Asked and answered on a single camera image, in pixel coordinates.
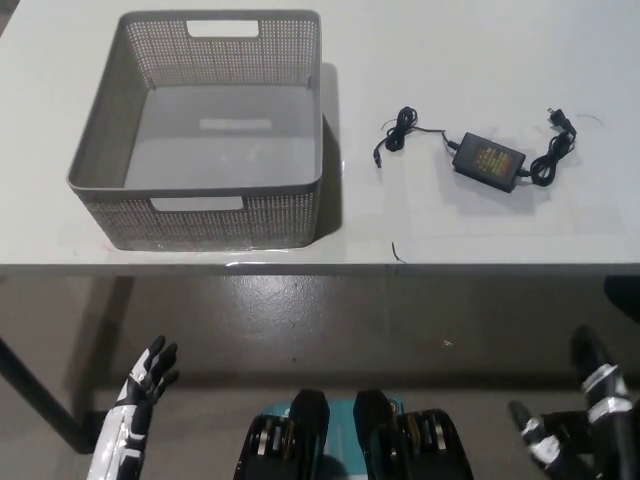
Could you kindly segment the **robot left white black hand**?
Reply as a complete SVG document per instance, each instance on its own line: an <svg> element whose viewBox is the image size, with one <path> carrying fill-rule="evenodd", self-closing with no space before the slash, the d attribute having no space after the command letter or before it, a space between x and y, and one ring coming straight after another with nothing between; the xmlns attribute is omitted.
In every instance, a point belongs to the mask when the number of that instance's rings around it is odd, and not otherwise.
<svg viewBox="0 0 640 480"><path fill-rule="evenodd" d="M87 478L137 480L145 461L154 408L179 377L177 344L158 336L131 368L107 411Z"/></svg>

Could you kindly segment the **robot right black white hand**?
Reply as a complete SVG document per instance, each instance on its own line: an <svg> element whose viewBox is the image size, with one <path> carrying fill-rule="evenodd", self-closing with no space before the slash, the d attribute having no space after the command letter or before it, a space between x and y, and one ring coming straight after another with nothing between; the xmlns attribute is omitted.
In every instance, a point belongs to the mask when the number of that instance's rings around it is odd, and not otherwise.
<svg viewBox="0 0 640 480"><path fill-rule="evenodd" d="M639 404L632 401L620 366L587 326L572 335L571 363L586 400L593 463L573 453L524 403L512 400L508 411L533 464L549 479L637 479Z"/></svg>

